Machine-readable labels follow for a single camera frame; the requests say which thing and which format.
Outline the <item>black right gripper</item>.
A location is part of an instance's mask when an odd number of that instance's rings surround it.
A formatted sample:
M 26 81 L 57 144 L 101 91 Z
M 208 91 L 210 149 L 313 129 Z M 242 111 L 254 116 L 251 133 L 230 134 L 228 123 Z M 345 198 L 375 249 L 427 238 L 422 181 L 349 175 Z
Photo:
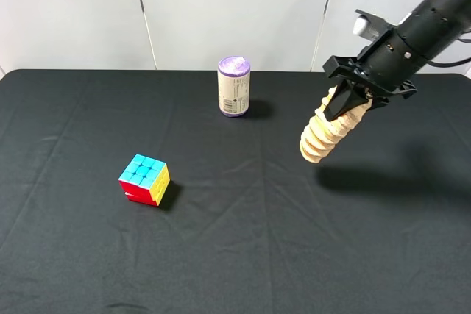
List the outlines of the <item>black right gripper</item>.
M 388 97 L 407 99 L 417 92 L 410 77 L 417 70 L 396 29 L 387 29 L 356 57 L 330 57 L 323 65 L 329 78 L 343 80 L 325 107 L 325 118 L 334 121 L 351 109 L 366 104 L 365 90 L 374 97 L 370 110 L 385 107 Z

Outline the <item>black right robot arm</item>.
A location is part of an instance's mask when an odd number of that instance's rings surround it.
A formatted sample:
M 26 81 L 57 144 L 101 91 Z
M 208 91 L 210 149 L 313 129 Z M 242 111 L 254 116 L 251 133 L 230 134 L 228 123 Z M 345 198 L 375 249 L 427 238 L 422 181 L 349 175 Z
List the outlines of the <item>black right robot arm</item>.
M 323 65 L 339 84 L 324 109 L 327 121 L 362 104 L 371 110 L 417 91 L 410 78 L 423 66 L 444 67 L 435 57 L 470 32 L 470 0 L 423 0 L 398 25 L 358 12 L 354 34 L 370 41 L 355 57 L 330 57 Z

